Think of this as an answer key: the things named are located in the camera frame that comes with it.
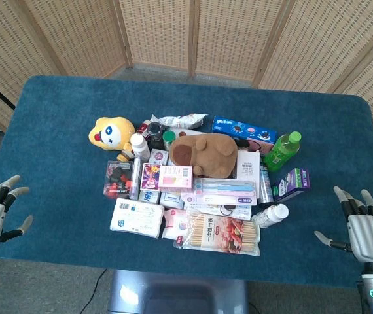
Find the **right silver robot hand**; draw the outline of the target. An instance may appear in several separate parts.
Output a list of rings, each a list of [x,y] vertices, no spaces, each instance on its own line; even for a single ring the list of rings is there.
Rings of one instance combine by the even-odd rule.
[[[344,213],[349,243],[327,238],[318,230],[314,231],[316,238],[328,247],[351,252],[361,263],[373,263],[373,197],[363,189],[360,201],[338,186],[334,187],[334,193]]]

